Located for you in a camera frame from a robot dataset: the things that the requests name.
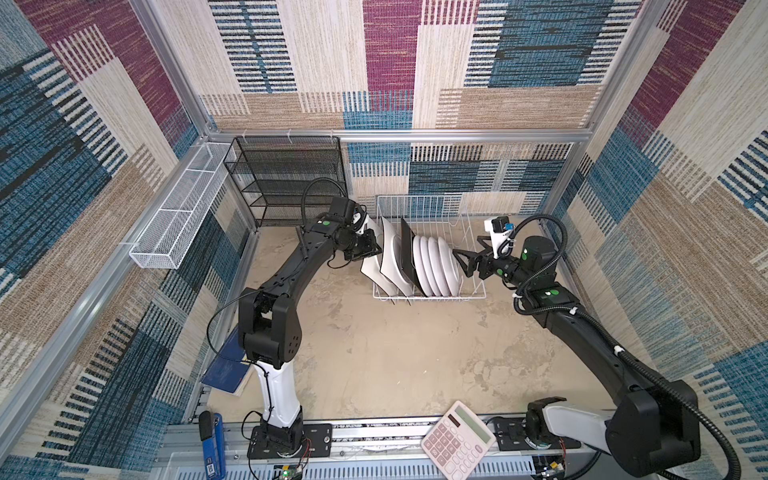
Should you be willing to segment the white square plate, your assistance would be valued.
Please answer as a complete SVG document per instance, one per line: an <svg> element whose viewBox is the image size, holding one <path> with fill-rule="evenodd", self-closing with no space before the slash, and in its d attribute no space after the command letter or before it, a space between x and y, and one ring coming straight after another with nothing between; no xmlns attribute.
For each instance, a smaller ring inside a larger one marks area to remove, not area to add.
<svg viewBox="0 0 768 480"><path fill-rule="evenodd" d="M397 287L402 296L410 297L414 294L414 286L401 268L402 244L400 235L393 223L386 218L381 218L381 224L384 235L381 274Z"/></svg>
<svg viewBox="0 0 768 480"><path fill-rule="evenodd" d="M372 229L376 237L376 243L379 247L383 246L383 232L376 220L370 216L366 217L364 223L365 230ZM379 289L380 294L386 294L388 297L394 297L399 293L397 286L381 273L382 254L376 254L363 260L361 272L368 277Z"/></svg>

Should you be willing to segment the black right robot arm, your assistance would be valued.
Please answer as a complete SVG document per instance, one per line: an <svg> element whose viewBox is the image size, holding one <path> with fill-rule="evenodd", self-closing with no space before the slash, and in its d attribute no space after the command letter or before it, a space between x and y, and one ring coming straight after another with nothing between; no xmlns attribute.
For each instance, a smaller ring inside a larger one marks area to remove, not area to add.
<svg viewBox="0 0 768 480"><path fill-rule="evenodd" d="M509 233L493 246L490 238L481 237L482 250L456 249L453 255L467 276L496 276L511 288L514 310L562 340L615 405L608 415L572 407L560 396L532 401L525 419L527 441L546 447L561 437L577 440L611 455L634 477L672 478L672 468L698 460L706 422L692 388L664 378L626 350L557 281L562 243L533 236L513 255L513 239Z"/></svg>

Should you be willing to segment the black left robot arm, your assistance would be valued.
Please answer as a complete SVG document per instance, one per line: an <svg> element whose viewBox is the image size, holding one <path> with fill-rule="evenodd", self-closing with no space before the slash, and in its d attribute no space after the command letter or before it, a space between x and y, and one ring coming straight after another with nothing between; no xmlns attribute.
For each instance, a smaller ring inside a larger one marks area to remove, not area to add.
<svg viewBox="0 0 768 480"><path fill-rule="evenodd" d="M298 305L315 274L336 254L355 262L381 253L367 226L366 207L334 197L330 210L297 228L298 244L278 271L239 299L237 340L262 389L262 420L255 440L293 453L303 445L303 409L293 360L302 343Z"/></svg>

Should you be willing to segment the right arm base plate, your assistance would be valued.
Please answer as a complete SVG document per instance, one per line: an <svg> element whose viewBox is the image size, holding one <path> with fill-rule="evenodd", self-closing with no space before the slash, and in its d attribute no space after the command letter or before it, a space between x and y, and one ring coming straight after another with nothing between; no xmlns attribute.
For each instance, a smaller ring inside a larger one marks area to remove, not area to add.
<svg viewBox="0 0 768 480"><path fill-rule="evenodd" d="M486 421L491 428L500 451L562 450L579 449L582 443L568 438L545 433L534 438L526 427L523 417L494 416Z"/></svg>

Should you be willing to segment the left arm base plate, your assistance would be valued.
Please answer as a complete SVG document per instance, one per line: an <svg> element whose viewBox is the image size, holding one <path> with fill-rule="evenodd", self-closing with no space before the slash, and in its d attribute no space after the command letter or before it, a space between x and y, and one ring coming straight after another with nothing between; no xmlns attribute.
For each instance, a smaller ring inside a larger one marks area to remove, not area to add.
<svg viewBox="0 0 768 480"><path fill-rule="evenodd" d="M278 428L269 424L253 429L248 445L249 460L299 459L306 452L310 459L326 458L331 453L333 425L307 424Z"/></svg>

